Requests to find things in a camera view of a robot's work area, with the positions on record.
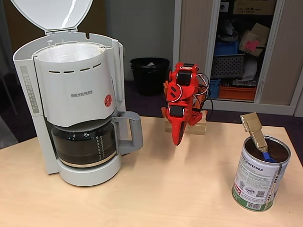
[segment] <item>carafe handle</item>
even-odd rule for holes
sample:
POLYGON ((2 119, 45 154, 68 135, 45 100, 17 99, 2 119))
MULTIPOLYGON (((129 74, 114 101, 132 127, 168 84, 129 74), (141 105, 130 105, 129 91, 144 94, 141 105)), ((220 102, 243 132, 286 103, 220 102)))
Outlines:
POLYGON ((140 150, 143 147, 143 135, 139 114, 131 111, 119 112, 117 117, 112 117, 116 131, 117 150, 121 155, 140 150), (132 140, 120 140, 119 121, 129 120, 132 140))

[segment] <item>plastic basket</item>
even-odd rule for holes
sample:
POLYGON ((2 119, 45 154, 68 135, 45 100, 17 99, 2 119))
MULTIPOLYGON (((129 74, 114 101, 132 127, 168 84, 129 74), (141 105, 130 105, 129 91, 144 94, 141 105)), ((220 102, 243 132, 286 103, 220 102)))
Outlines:
POLYGON ((213 60, 212 79, 242 78, 244 54, 216 56, 213 60))
POLYGON ((235 42, 216 42, 214 45, 214 56, 237 54, 239 41, 235 42))
POLYGON ((219 98, 253 101, 257 88, 220 87, 219 98))
POLYGON ((219 96, 219 87, 220 79, 211 79, 209 84, 210 98, 218 98, 219 96))

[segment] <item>orange crate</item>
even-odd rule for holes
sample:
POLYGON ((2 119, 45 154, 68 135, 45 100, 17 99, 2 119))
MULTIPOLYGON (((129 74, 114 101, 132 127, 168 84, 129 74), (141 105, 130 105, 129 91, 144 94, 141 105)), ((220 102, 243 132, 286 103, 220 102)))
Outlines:
POLYGON ((257 88, 220 87, 219 98, 250 100, 255 99, 257 88))

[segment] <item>coffee maker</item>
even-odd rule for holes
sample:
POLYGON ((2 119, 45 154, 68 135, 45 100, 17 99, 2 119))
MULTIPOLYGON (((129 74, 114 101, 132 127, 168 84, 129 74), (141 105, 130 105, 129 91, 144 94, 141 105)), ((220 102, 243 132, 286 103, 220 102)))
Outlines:
POLYGON ((92 0, 11 1, 45 31, 13 60, 47 173, 77 186, 109 180, 143 146, 140 116, 125 111, 123 46, 77 32, 92 0))

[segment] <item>red robot arm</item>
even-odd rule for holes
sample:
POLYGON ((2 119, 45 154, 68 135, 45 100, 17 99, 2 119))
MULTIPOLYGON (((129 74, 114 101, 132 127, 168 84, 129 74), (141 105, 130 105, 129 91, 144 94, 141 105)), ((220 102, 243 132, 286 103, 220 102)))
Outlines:
POLYGON ((188 123, 195 125, 202 119, 202 104, 199 103, 199 109, 193 108, 194 97, 200 102, 197 96, 205 94, 208 87, 198 71, 198 65, 178 63, 175 71, 169 73, 169 82, 165 84, 168 107, 164 114, 171 123, 172 139, 175 145, 180 144, 188 123), (198 76, 204 81, 202 85, 198 76))

